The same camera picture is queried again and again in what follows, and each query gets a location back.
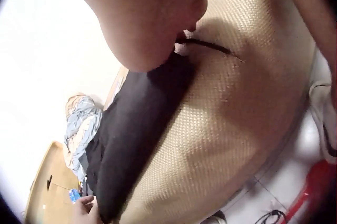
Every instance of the red object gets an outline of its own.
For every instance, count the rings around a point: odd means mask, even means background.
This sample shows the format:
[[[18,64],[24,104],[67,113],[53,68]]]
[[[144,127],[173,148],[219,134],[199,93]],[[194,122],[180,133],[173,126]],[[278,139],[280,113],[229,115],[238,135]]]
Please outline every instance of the red object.
[[[311,167],[302,191],[286,213],[287,221],[295,215],[304,202],[308,202],[307,211],[314,211],[321,204],[335,171],[336,165],[328,164],[326,160],[319,161]]]

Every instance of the skin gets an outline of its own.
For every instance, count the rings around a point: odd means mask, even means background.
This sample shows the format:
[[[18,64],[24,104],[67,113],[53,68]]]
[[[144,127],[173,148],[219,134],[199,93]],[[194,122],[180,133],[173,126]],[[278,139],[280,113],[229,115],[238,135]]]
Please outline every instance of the skin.
[[[85,1],[115,57],[126,68],[143,72],[165,62],[176,36],[193,31],[207,8],[207,0]]]
[[[75,202],[73,209],[74,224],[103,224],[97,204],[91,204],[93,200],[94,196],[86,196]]]

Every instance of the white fabric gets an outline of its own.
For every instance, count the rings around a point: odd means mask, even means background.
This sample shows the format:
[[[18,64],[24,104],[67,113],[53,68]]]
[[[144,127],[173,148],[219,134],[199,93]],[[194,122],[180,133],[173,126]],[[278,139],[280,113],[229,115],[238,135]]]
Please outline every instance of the white fabric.
[[[317,81],[312,84],[309,90],[310,105],[313,119],[319,132],[319,141],[323,157],[332,164],[336,164],[336,157],[328,152],[325,140],[324,128],[328,133],[327,139],[333,149],[336,147],[336,111],[331,103],[331,84],[328,82]]]

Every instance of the human hand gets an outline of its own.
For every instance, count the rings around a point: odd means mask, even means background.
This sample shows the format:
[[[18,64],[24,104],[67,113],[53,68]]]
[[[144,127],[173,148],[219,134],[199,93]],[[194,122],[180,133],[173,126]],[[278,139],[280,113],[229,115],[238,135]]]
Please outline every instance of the human hand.
[[[98,213],[97,203],[92,204],[94,196],[85,196],[75,202],[73,224],[103,224]]]

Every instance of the black fabric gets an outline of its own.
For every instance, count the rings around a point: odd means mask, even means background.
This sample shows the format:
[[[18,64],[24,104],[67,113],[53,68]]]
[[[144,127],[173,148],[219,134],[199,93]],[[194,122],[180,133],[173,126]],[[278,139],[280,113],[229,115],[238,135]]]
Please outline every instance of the black fabric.
[[[118,218],[193,76],[188,58],[172,52],[167,62],[153,71],[129,72],[103,113],[86,152],[87,182],[97,196],[104,223]]]

